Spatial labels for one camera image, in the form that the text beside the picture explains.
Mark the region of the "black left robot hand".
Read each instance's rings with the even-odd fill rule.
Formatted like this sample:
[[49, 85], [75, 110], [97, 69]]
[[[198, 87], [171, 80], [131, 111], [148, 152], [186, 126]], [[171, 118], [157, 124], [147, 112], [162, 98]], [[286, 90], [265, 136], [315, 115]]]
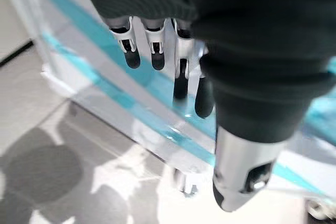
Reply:
[[91, 0], [107, 25], [122, 16], [175, 18], [208, 49], [213, 86], [213, 192], [227, 212], [267, 185], [313, 99], [335, 86], [335, 0]]

